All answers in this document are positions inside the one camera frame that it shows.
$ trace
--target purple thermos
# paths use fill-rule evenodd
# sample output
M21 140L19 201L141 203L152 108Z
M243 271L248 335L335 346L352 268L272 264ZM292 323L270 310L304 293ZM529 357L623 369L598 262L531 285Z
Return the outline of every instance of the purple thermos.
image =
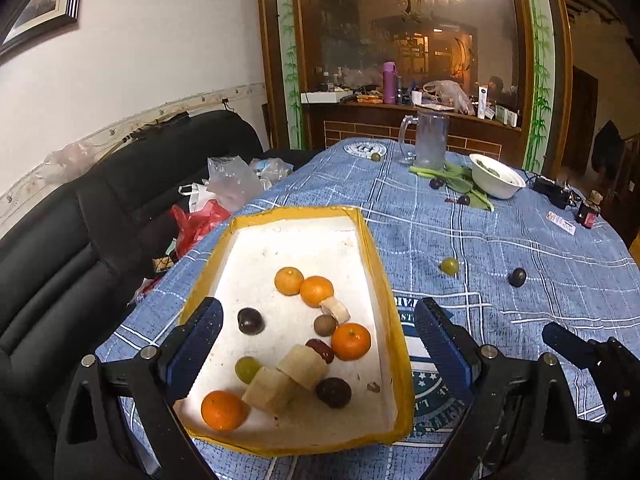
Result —
M396 74L396 64L393 61L388 61L385 63L383 70L382 102L385 105L392 105L396 103L396 94L398 94L398 88L396 87L396 75L398 75Z

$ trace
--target yellow tape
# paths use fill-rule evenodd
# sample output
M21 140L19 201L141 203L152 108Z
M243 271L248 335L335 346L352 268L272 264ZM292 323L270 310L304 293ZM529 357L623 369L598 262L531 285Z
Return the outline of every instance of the yellow tape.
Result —
M211 253L209 261L182 308L178 323L184 324L210 291L218 269L223 263L229 242L238 229L264 225L270 222L277 222L278 220L332 218L337 216L348 216L356 225L360 238L362 261L369 271L376 297L378 298L378 304L385 327L385 343L389 354L394 397L398 409L393 430L386 433L367 434L347 442L340 442L330 446L307 448L242 447L238 446L237 442L234 442L232 435L230 435L229 438L223 438L221 436L211 438L210 436L202 435L190 430L190 428L186 428L192 437L200 438L234 451L270 458L273 456L329 453L380 443L390 445L406 437L412 430L414 424L414 381L411 373L409 354L407 353L406 343L404 341L404 333L400 325L400 317L398 316L396 303L386 279L386 273L380 261L380 256L376 250L376 244L362 214L356 208L346 206L278 207L270 211L265 211L264 213L234 218Z

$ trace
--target blue tablecloth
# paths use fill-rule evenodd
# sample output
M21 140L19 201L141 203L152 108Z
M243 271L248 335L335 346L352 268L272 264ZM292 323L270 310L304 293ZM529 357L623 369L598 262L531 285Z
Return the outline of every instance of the blue tablecloth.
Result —
M336 454L272 460L247 456L195 440L223 480L255 479L415 479L450 433L461 405L451 398L424 347L416 339L413 308L432 296L465 326L479 344L491 343L512 357L537 359L548 350L542 327L557 321L580 337L622 341L640 355L640 273L616 232L599 219L593 229L577 226L572 236L545 219L552 210L573 222L572 212L554 208L530 189L511 200L494 200L495 212L446 203L455 193L433 190L410 174L399 145L381 162L349 155L349 139L274 186L238 214L278 206L352 205L361 209L391 283L412 356L415 423L412 434L393 446L370 446ZM470 164L455 153L447 158ZM102 360L130 358L147 344L160 344L175 325L226 223L211 232L162 280L143 303L98 349ZM444 275L438 264L455 257L460 272ZM528 273L513 288L507 275ZM604 409L588 372L562 362L579 416L599 420ZM133 433L148 446L132 401L125 409Z

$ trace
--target banana piece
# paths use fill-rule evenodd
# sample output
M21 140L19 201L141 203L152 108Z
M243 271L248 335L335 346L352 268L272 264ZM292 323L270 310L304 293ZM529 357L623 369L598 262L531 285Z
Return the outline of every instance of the banana piece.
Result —
M242 400L252 408L278 416L287 407L297 388L288 375L276 368L263 366L249 384Z
M320 307L322 308L322 313L333 316L338 325L345 324L351 319L351 314L349 314L347 308L333 296L326 300L322 300L320 302Z
M302 345L289 350L276 368L307 390L313 390L329 371L329 365L318 352Z

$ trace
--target small orange fruit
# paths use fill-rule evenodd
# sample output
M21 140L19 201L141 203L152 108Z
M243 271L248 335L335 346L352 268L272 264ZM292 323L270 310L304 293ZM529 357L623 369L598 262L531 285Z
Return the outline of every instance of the small orange fruit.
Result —
M322 300L334 294L332 283L322 276L309 276L300 285L300 296L308 306L318 308Z
M331 348L341 361L355 361L371 348L371 334L362 325L345 323L331 336Z
M295 296L300 292L300 285L303 281L305 281L305 277L295 267L283 267L276 272L273 283L279 293L285 296Z
M200 413L212 430L231 431L242 426L249 409L240 397L217 390L209 392L202 399Z

